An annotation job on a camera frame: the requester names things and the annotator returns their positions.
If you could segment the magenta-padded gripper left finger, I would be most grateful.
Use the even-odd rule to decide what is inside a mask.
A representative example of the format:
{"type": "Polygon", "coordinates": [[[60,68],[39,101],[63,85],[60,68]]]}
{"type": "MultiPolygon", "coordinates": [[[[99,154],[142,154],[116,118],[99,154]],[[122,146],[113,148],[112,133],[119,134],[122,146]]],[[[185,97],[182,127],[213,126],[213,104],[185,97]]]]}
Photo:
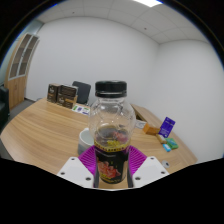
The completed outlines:
{"type": "Polygon", "coordinates": [[[84,188],[98,187],[97,159],[91,146],[78,157],[70,157],[57,175],[84,188]]]}

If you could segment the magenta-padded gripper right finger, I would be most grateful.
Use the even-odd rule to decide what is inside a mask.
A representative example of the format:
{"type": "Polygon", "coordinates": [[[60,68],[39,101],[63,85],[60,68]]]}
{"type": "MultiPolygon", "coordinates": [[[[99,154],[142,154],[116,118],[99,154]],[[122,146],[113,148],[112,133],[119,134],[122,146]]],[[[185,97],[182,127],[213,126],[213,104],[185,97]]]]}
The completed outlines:
{"type": "Polygon", "coordinates": [[[168,175],[156,157],[147,157],[131,146],[128,157],[127,182],[129,188],[140,188],[168,175]]]}

